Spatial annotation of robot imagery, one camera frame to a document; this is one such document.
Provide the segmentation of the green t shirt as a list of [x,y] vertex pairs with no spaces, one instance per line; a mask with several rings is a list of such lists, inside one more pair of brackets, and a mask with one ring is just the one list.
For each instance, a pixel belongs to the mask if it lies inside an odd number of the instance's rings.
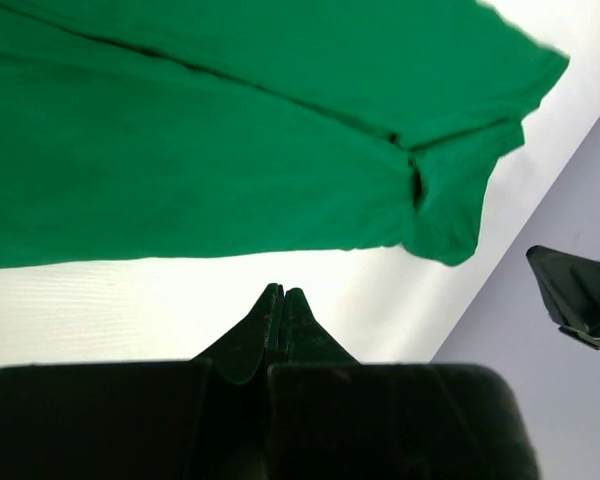
[[0,268],[459,265],[568,65],[480,1],[0,1]]

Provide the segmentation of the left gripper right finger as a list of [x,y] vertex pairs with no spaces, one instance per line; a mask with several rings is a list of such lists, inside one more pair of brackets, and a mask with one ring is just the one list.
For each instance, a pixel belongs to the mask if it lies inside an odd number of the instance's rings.
[[536,479],[505,380],[472,364],[360,364],[288,291],[267,373],[273,479]]

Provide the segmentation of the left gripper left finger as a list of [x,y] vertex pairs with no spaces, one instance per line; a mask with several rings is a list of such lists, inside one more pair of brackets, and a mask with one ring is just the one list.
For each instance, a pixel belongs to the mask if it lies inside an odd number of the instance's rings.
[[283,289],[189,360],[0,368],[0,479],[263,479]]

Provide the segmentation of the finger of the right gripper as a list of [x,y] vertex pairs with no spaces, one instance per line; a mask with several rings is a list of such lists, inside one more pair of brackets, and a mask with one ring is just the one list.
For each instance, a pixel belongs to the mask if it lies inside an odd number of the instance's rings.
[[600,345],[600,261],[533,246],[526,259],[551,320],[561,333]]

